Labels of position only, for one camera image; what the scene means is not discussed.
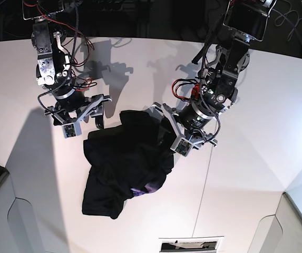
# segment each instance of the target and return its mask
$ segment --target metal bracket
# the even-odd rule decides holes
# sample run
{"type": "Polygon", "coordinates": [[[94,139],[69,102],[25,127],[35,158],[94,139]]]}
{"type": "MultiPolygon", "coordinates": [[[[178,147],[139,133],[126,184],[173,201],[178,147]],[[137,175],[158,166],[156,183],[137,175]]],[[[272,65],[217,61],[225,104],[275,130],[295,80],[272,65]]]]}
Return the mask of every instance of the metal bracket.
{"type": "Polygon", "coordinates": [[[54,38],[56,38],[57,47],[59,48],[59,50],[61,50],[65,54],[65,64],[63,64],[64,70],[62,73],[62,75],[65,77],[65,76],[67,76],[67,72],[70,69],[70,57],[69,57],[67,50],[61,44],[61,37],[62,37],[61,32],[54,33],[54,38]]]}
{"type": "Polygon", "coordinates": [[[45,84],[52,85],[55,83],[55,67],[52,58],[48,22],[34,24],[31,39],[34,48],[37,50],[37,62],[41,78],[43,78],[45,84]]]}
{"type": "MultiPolygon", "coordinates": [[[[202,145],[206,143],[206,140],[209,140],[212,137],[212,134],[206,134],[202,130],[201,133],[204,135],[203,137],[194,137],[191,134],[183,134],[181,128],[174,118],[174,114],[176,113],[175,108],[170,108],[166,104],[159,104],[157,102],[154,102],[152,107],[161,112],[164,117],[169,120],[174,133],[177,136],[171,146],[171,150],[175,151],[176,153],[186,157],[192,149],[201,149],[202,145]]],[[[209,142],[214,146],[218,144],[218,141],[215,139],[212,139],[209,142]]]]}
{"type": "Polygon", "coordinates": [[[206,69],[212,67],[213,65],[216,65],[219,63],[220,61],[220,58],[221,58],[221,55],[222,55],[222,51],[223,51],[223,48],[222,46],[220,45],[217,45],[216,46],[216,57],[215,57],[215,60],[210,62],[210,63],[207,63],[206,64],[206,69]]]}
{"type": "Polygon", "coordinates": [[[110,96],[104,96],[103,94],[93,96],[89,98],[90,104],[80,108],[80,113],[77,115],[77,118],[72,118],[71,121],[64,121],[57,113],[54,114],[54,117],[62,123],[62,129],[65,138],[74,137],[82,134],[81,130],[81,121],[85,120],[89,115],[93,118],[96,116],[101,116],[104,113],[103,103],[111,101],[110,96]]]}

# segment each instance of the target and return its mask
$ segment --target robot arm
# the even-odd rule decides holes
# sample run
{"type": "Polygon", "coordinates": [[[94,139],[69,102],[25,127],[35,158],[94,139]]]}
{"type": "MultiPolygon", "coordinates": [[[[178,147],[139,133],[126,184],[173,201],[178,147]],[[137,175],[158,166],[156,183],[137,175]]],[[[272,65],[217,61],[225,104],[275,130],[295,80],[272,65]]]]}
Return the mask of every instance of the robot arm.
{"type": "Polygon", "coordinates": [[[187,105],[178,110],[166,104],[154,103],[153,107],[169,120],[172,127],[170,131],[176,135],[171,146],[173,151],[187,156],[192,149],[200,149],[207,142],[217,145],[215,137],[221,127],[219,116],[236,101],[239,73],[249,64],[249,42],[262,41],[275,2],[276,0],[231,0],[227,12],[218,19],[214,31],[207,35],[203,49],[192,61],[198,64],[202,58],[199,80],[189,80],[194,84],[191,97],[182,98],[173,91],[176,97],[185,99],[187,105]],[[225,27],[231,35],[216,46],[215,60],[206,63],[208,48],[225,27]],[[217,120],[218,129],[215,134],[207,134],[203,127],[212,119],[217,120]]]}
{"type": "MultiPolygon", "coordinates": [[[[66,38],[66,32],[61,26],[54,22],[56,12],[66,10],[64,3],[59,11],[53,13],[42,13],[48,6],[37,6],[36,4],[24,3],[24,16],[27,14],[27,8],[37,8],[41,15],[32,17],[35,19],[32,33],[32,44],[37,51],[36,80],[38,85],[48,91],[38,96],[38,101],[45,109],[46,115],[51,115],[54,119],[54,125],[62,126],[66,138],[80,135],[82,120],[88,121],[89,117],[95,118],[96,126],[99,129],[104,128],[103,123],[103,103],[111,101],[109,96],[99,94],[87,98],[83,91],[91,85],[88,81],[82,84],[76,83],[76,77],[72,75],[72,67],[76,66],[74,60],[74,50],[70,54],[62,43],[66,38]],[[41,102],[41,97],[52,94],[56,99],[54,106],[45,107],[41,102]],[[70,113],[75,112],[76,117],[71,117],[70,113]]],[[[73,8],[77,9],[77,4],[72,2],[73,8]]]]}

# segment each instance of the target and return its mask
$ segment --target black cloth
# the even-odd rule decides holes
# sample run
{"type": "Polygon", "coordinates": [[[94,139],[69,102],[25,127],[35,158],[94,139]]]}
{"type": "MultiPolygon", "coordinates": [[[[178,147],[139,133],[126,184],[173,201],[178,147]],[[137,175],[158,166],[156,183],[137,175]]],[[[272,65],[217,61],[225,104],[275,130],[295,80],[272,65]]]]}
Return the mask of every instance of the black cloth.
{"type": "Polygon", "coordinates": [[[169,147],[175,137],[164,128],[168,122],[145,111],[122,111],[120,119],[122,125],[91,132],[84,141],[92,165],[84,215],[116,219],[126,199],[161,188],[174,166],[169,147]]]}

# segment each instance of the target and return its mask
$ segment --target red wire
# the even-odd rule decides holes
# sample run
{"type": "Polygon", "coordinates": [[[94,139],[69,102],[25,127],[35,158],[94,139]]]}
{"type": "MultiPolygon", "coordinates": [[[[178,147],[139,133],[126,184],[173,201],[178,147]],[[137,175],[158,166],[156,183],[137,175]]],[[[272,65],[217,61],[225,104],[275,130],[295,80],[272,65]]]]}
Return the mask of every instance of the red wire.
{"type": "Polygon", "coordinates": [[[177,99],[184,99],[184,100],[189,100],[189,98],[185,97],[185,96],[179,96],[176,94],[176,92],[174,92],[174,86],[176,85],[176,83],[178,82],[178,80],[175,80],[172,84],[172,93],[173,95],[177,98],[177,99]]]}
{"type": "Polygon", "coordinates": [[[37,4],[32,5],[32,4],[27,4],[27,3],[24,2],[24,1],[22,1],[22,2],[23,2],[23,4],[24,4],[25,6],[28,6],[28,7],[35,7],[35,6],[37,6],[37,4]]]}
{"type": "MultiPolygon", "coordinates": [[[[62,23],[62,22],[53,20],[53,19],[47,17],[46,15],[44,15],[43,12],[41,11],[41,9],[39,8],[39,6],[38,6],[37,4],[31,5],[31,4],[27,4],[26,2],[24,2],[24,0],[22,0],[22,1],[23,1],[23,4],[26,5],[26,6],[28,6],[28,7],[35,7],[35,6],[36,6],[38,12],[39,12],[39,13],[41,14],[41,16],[44,17],[45,19],[47,19],[47,20],[49,20],[49,21],[51,21],[51,22],[54,22],[54,23],[56,23],[56,24],[65,25],[65,26],[68,27],[69,29],[71,29],[71,30],[73,30],[73,31],[76,31],[75,28],[69,26],[68,24],[65,24],[65,23],[62,23]]],[[[85,59],[83,62],[77,63],[77,64],[75,65],[75,67],[81,67],[81,66],[83,66],[83,64],[85,64],[85,63],[88,61],[88,59],[89,59],[89,57],[90,57],[90,54],[91,54],[90,48],[91,48],[92,50],[94,50],[94,46],[93,46],[93,44],[89,41],[89,39],[86,38],[80,31],[77,31],[77,33],[79,33],[81,37],[84,37],[85,42],[86,42],[86,46],[87,46],[87,52],[88,52],[86,59],[85,59]]]]}
{"type": "Polygon", "coordinates": [[[76,89],[76,91],[85,91],[85,90],[92,84],[92,77],[88,77],[88,78],[86,79],[86,81],[87,81],[88,79],[90,79],[90,82],[88,83],[88,85],[87,85],[86,87],[82,88],[82,89],[76,89]]]}

